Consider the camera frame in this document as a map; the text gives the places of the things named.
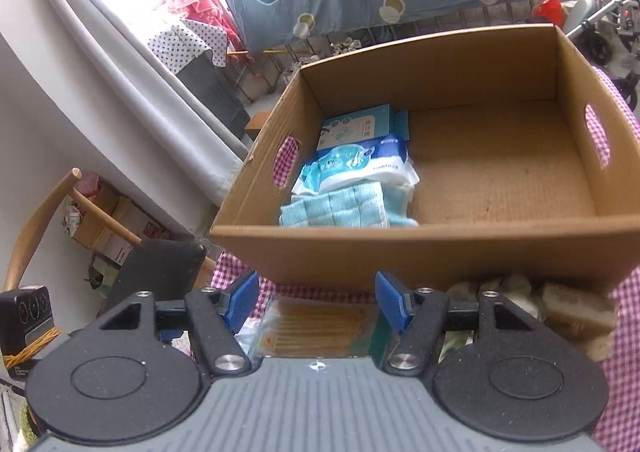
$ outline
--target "pink clothing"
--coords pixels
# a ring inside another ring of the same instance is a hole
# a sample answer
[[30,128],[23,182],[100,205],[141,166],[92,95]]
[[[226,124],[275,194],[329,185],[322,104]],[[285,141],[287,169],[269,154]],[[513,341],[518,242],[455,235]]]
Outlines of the pink clothing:
[[244,42],[238,35],[231,13],[219,0],[166,0],[171,13],[197,22],[222,27],[236,51],[244,51]]

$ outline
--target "white wall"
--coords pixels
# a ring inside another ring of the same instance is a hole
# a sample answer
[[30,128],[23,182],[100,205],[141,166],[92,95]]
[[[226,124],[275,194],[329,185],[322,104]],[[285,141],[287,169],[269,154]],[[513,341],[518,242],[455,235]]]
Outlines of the white wall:
[[[36,130],[20,106],[0,87],[0,277],[9,262],[14,239],[31,212],[72,168],[69,158]],[[100,307],[101,298],[82,279],[91,252],[66,236],[53,218],[26,270],[22,285],[44,284],[49,289],[56,325],[63,331],[85,326]]]
[[9,66],[0,85],[52,144],[169,228],[193,233],[210,200],[106,84],[49,1],[0,0],[0,35],[0,64]]

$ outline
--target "small cardboard box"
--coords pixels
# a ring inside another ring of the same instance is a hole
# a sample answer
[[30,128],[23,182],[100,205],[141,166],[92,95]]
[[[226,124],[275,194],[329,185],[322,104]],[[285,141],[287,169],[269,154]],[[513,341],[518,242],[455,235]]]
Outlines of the small cardboard box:
[[[136,207],[131,202],[131,199],[127,197],[119,199],[112,217],[143,241],[148,239],[168,239],[170,237],[168,231]],[[106,226],[102,228],[94,244],[94,250],[99,251],[105,257],[120,265],[122,265],[132,249],[133,246],[129,242],[115,235]]]
[[[280,206],[324,120],[378,103],[409,110],[417,228],[283,228]],[[604,128],[601,166],[585,113]],[[300,155],[272,173],[288,136]],[[612,95],[548,24],[400,40],[303,67],[258,136],[211,229],[279,284],[370,291],[522,273],[609,291],[640,263],[640,149]]]
[[[111,215],[118,204],[119,197],[120,196],[108,186],[102,185],[92,202],[103,212]],[[73,234],[73,239],[85,248],[93,249],[103,227],[104,223],[100,217],[91,211],[85,212],[80,221],[80,225]]]

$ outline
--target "metal bolt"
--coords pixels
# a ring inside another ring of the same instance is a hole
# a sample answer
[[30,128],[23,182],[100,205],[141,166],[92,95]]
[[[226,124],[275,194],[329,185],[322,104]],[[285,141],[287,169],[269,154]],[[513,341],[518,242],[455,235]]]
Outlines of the metal bolt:
[[238,355],[222,355],[213,363],[222,371],[234,372],[244,367],[244,358]]
[[420,358],[409,353],[399,353],[389,358],[389,365],[401,371],[411,371],[420,365]]

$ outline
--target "pink checkered tablecloth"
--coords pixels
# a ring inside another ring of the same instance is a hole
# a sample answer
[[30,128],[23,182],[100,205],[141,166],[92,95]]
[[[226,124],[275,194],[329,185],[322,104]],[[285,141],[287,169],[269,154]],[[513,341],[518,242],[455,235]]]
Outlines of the pink checkered tablecloth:
[[[609,78],[599,69],[595,69],[602,81],[616,98],[618,106],[627,118],[640,141],[640,125],[634,114],[622,99]],[[598,148],[600,163],[606,166],[610,152],[607,138],[593,109],[586,111],[587,126]],[[290,155],[297,154],[298,144],[295,140],[283,145]],[[276,161],[287,162],[275,165],[274,177],[279,177],[286,184],[289,176],[290,160],[295,158],[276,158]],[[236,277],[248,269],[239,259],[227,252],[222,252],[214,272],[211,285],[225,289]],[[294,296],[298,298],[323,300],[330,302],[372,303],[372,294],[339,293],[310,287],[279,286],[260,277],[260,294],[252,317],[262,317],[270,297],[273,294]],[[594,438],[609,452],[640,451],[640,268],[636,269],[611,296],[620,303],[618,325],[614,334],[612,356],[602,363],[602,368],[609,382],[609,403],[600,419]]]
[[287,137],[278,149],[273,162],[273,172],[271,173],[273,183],[278,188],[284,188],[287,185],[299,152],[300,142],[292,136]]

